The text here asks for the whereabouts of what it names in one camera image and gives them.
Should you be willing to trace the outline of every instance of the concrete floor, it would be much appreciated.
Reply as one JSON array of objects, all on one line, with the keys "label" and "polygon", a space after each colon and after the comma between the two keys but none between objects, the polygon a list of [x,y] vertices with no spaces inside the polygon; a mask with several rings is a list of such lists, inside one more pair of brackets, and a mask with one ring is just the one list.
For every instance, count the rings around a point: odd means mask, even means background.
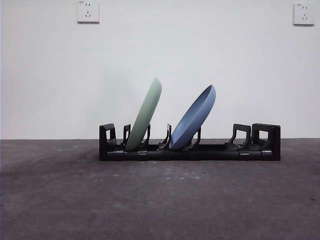
[{"label": "concrete floor", "polygon": [[280,162],[99,162],[97,140],[3,140],[1,239],[320,239],[320,139],[281,147]]}]

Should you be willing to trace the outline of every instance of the plate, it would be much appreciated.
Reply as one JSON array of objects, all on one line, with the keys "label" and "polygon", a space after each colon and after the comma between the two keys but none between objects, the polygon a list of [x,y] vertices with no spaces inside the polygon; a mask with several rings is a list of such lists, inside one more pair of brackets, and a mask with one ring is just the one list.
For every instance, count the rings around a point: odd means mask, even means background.
[{"label": "plate", "polygon": [[125,145],[125,151],[133,151],[140,146],[151,118],[156,110],[161,95],[162,86],[160,81],[155,78],[146,94],[138,116]]},{"label": "plate", "polygon": [[186,111],[171,135],[169,148],[181,150],[196,134],[208,117],[216,100],[216,90],[208,86]]}]

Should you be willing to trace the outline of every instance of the dish rack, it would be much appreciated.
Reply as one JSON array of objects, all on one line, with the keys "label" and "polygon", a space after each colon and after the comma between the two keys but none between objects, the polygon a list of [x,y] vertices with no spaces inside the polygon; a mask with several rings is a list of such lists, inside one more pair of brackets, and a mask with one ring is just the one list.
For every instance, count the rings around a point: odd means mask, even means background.
[{"label": "dish rack", "polygon": [[[246,132],[243,144],[235,144],[237,131]],[[260,138],[260,131],[267,132],[267,139]],[[190,140],[179,151],[169,149],[172,127],[167,125],[166,137],[158,144],[150,143],[150,124],[146,130],[146,139],[134,151],[125,151],[131,132],[131,125],[123,127],[123,140],[117,143],[116,129],[113,123],[99,126],[100,161],[280,161],[281,135],[279,125],[255,123],[252,125],[233,125],[233,135],[224,144],[202,144],[201,128],[196,140]]]}]

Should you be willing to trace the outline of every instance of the outlet faceplate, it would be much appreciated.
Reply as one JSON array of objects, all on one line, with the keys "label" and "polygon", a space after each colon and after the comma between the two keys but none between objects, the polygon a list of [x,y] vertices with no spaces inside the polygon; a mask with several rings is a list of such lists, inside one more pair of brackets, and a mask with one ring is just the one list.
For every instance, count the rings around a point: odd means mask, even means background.
[{"label": "outlet faceplate", "polygon": [[78,0],[76,3],[76,20],[79,24],[99,23],[100,10],[98,0]]},{"label": "outlet faceplate", "polygon": [[311,2],[301,2],[293,4],[293,24],[294,25],[314,25],[315,8]]}]

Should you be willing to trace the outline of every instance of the blue plate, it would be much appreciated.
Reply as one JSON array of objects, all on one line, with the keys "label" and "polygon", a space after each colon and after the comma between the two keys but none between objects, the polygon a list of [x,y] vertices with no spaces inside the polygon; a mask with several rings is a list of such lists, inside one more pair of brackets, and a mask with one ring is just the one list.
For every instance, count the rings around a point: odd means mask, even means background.
[{"label": "blue plate", "polygon": [[208,86],[186,111],[171,135],[169,148],[173,151],[182,149],[200,129],[208,117],[216,100],[216,90]]}]

